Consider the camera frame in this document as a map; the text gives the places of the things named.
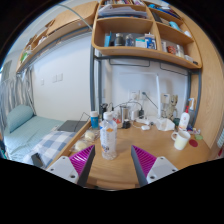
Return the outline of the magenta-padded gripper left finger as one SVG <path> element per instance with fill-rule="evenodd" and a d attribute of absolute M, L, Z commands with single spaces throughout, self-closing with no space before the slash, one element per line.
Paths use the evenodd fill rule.
<path fill-rule="evenodd" d="M 84 187 L 95 157 L 95 146 L 91 145 L 74 155 L 61 156 L 47 171 L 67 181 Z"/>

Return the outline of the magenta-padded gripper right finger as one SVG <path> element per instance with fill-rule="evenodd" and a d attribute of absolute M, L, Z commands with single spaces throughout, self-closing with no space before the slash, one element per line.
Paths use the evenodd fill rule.
<path fill-rule="evenodd" d="M 131 156 L 141 187 L 177 171 L 177 168 L 164 156 L 155 157 L 134 145 L 131 146 Z"/>

